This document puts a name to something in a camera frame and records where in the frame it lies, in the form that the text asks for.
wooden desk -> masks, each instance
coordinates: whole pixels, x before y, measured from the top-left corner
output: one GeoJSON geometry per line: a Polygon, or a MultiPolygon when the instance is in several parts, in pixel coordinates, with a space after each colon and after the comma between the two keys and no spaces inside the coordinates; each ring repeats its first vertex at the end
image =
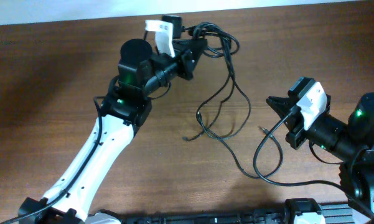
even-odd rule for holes
{"type": "MultiPolygon", "coordinates": [[[[350,2],[182,15],[185,25],[218,24],[241,50],[233,60],[239,85],[253,105],[244,130],[227,141],[243,167],[263,133],[279,119],[265,103],[286,96],[301,76],[314,77],[332,95],[331,113],[347,121],[360,97],[374,91],[374,3],[350,2]]],[[[96,118],[92,98],[104,95],[117,75],[122,43],[144,34],[144,20],[160,16],[92,19],[0,26],[0,221],[13,217],[26,197],[40,198],[65,171],[87,139],[96,118]]],[[[145,125],[103,181],[90,212],[122,214],[249,209],[287,198],[345,201],[323,185],[276,187],[251,180],[230,153],[208,137],[184,142],[200,131],[198,105],[227,76],[223,59],[202,57],[191,82],[176,78],[171,92],[153,103],[145,125]]],[[[213,118],[221,95],[202,110],[213,118]]],[[[223,107],[215,130],[226,134],[243,121],[247,105],[239,94],[223,107]]],[[[339,182],[337,166],[318,162],[307,144],[284,148],[283,182],[339,182]]],[[[336,161],[326,152],[321,157],[336,161]]],[[[260,156],[263,171],[278,161],[269,142],[260,156]]]]}

